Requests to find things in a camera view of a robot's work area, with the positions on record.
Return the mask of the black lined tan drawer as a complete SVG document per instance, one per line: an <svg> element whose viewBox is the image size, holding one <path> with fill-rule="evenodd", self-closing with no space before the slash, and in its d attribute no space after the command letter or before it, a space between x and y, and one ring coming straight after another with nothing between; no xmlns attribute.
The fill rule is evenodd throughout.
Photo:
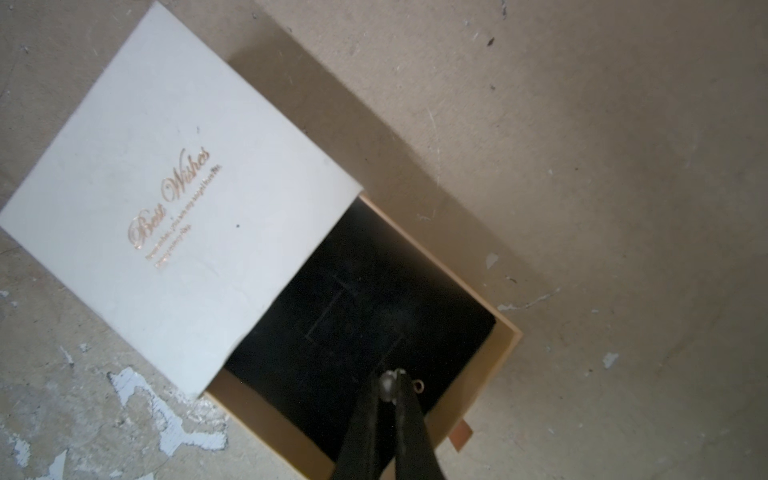
<svg viewBox="0 0 768 480"><path fill-rule="evenodd" d="M369 198L357 198L236 347L207 395L307 479L331 479L361 387L403 368L434 448L521 331ZM395 476L395 405L378 407L380 478Z"/></svg>

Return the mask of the white sleeve jewelry box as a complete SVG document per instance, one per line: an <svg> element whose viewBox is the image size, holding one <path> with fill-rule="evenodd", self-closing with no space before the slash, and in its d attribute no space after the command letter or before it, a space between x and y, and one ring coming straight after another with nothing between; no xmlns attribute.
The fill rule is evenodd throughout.
<svg viewBox="0 0 768 480"><path fill-rule="evenodd" d="M360 191L155 4L6 203L1 225L197 396Z"/></svg>

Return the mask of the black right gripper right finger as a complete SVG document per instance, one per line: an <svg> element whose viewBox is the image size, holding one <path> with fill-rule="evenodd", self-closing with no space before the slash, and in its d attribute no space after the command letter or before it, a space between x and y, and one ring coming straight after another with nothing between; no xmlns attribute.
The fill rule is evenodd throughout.
<svg viewBox="0 0 768 480"><path fill-rule="evenodd" d="M445 480L427 433L411 377L401 379L395 405L395 476L397 480Z"/></svg>

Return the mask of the pearl flower earring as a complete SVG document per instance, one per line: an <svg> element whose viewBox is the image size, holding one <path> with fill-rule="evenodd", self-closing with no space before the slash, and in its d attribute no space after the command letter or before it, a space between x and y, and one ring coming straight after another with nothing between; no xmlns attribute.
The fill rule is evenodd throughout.
<svg viewBox="0 0 768 480"><path fill-rule="evenodd" d="M401 387L401 379L409 377L403 368L384 371L378 379L379 399L385 403L395 403ZM425 383L421 379L410 379L412 389L416 395L425 391Z"/></svg>

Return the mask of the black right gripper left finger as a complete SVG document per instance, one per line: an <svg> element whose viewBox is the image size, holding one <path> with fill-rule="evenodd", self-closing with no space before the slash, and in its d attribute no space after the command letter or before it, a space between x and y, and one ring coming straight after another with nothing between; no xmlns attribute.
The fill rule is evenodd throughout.
<svg viewBox="0 0 768 480"><path fill-rule="evenodd" d="M370 376L361 387L331 479L379 479L383 470L377 450L380 383Z"/></svg>

